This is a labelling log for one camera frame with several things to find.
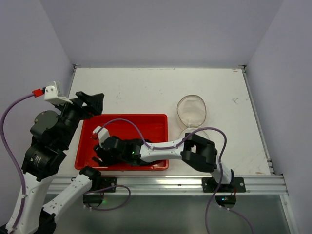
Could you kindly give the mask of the white mesh laundry bag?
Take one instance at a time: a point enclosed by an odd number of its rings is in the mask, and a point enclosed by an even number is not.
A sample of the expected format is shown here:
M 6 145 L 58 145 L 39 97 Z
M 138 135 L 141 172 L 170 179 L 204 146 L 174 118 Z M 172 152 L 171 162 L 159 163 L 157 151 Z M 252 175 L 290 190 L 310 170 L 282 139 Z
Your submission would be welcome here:
M 207 107 L 198 95 L 184 96 L 176 106 L 177 121 L 182 129 L 178 138 L 203 127 L 208 119 Z

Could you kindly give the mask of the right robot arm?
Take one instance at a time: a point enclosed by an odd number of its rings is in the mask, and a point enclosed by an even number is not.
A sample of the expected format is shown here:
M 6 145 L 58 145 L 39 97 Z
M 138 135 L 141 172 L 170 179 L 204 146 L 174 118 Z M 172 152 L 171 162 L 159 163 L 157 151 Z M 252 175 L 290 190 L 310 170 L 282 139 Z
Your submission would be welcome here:
M 117 136 L 102 136 L 93 147 L 96 156 L 92 160 L 101 167 L 119 163 L 147 166 L 160 160 L 181 160 L 196 171 L 210 173 L 222 191 L 234 186 L 234 172 L 219 162 L 221 155 L 214 142 L 196 134 L 186 134 L 180 141 L 152 143 L 139 138 L 122 140 Z

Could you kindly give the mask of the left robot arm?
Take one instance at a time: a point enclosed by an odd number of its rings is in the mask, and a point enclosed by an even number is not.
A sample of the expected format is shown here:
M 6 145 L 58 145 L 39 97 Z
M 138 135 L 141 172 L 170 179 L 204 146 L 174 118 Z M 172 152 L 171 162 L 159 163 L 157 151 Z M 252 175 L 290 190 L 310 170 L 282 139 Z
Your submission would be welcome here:
M 2 234 L 51 234 L 60 216 L 84 192 L 94 192 L 101 187 L 100 172 L 87 166 L 58 196 L 44 203 L 48 188 L 66 157 L 65 151 L 69 149 L 79 122 L 101 115 L 104 94 L 76 92 L 76 98 L 68 99 L 54 95 L 45 88 L 24 98 L 41 94 L 60 113 L 48 110 L 35 118 L 30 130 L 31 146 L 25 153 L 23 164 L 17 167 L 21 190 L 10 220 L 0 228 Z

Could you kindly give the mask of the red plastic tray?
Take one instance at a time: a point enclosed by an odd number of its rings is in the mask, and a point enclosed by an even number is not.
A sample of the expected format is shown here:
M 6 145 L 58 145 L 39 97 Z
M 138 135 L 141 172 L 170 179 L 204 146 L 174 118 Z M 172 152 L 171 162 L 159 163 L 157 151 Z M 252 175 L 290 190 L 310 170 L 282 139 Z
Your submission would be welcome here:
M 93 147 L 98 143 L 92 139 L 92 131 L 113 119 L 127 119 L 135 124 L 145 139 L 152 143 L 168 141 L 168 118 L 165 114 L 102 114 L 83 121 L 78 150 L 75 160 L 75 169 L 81 170 L 91 166 L 99 171 L 164 171 L 169 168 L 168 160 L 157 161 L 147 166 L 131 166 L 119 163 L 112 166 L 99 166 L 92 160 L 96 156 Z

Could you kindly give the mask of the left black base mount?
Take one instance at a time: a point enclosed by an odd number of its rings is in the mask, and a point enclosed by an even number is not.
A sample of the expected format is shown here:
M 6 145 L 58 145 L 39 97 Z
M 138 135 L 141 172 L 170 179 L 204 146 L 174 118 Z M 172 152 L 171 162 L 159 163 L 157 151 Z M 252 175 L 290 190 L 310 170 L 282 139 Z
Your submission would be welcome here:
M 90 191 L 108 188 L 117 184 L 116 177 L 100 176 L 92 180 Z

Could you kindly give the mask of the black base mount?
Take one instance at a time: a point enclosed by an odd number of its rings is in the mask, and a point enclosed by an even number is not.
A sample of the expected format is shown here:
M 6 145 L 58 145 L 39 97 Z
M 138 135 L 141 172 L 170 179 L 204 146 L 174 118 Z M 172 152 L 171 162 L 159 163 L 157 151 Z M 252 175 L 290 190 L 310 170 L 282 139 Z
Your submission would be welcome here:
M 224 172 L 222 183 L 220 184 L 220 187 L 217 190 L 217 192 L 219 193 L 232 193 L 232 192 L 244 193 L 246 192 L 244 178 L 236 177 L 232 169 L 230 169 L 230 182 L 229 183 L 224 182 L 226 178 L 227 177 Z M 202 190 L 204 193 L 213 193 L 218 186 L 218 183 L 214 177 L 203 177 L 201 179 L 201 182 L 202 182 Z
M 92 180 L 90 191 L 108 188 L 117 184 L 116 177 L 100 176 Z

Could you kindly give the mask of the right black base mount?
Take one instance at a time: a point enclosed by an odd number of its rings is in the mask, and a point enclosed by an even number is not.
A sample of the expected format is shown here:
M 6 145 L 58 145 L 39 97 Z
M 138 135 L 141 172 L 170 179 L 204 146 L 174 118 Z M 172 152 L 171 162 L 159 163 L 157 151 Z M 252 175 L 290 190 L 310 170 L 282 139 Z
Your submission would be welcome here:
M 217 190 L 217 192 L 219 193 L 232 193 L 232 192 L 244 193 L 246 192 L 244 178 L 236 177 L 232 169 L 230 169 L 230 182 L 229 183 L 224 182 L 226 178 L 227 177 L 224 172 L 222 183 L 220 184 L 220 187 Z M 218 183 L 214 177 L 203 177 L 201 179 L 201 182 L 202 182 L 202 190 L 204 193 L 213 193 L 218 186 Z

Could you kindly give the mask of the aluminium mounting rail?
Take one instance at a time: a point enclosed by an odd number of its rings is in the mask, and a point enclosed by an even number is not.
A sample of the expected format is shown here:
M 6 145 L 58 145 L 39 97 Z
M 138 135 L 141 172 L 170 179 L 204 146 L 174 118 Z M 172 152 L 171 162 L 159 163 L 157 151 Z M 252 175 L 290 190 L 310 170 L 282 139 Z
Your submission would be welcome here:
M 129 187 L 134 195 L 201 195 L 202 176 L 117 176 L 117 184 Z M 286 195 L 281 175 L 243 176 L 242 195 Z

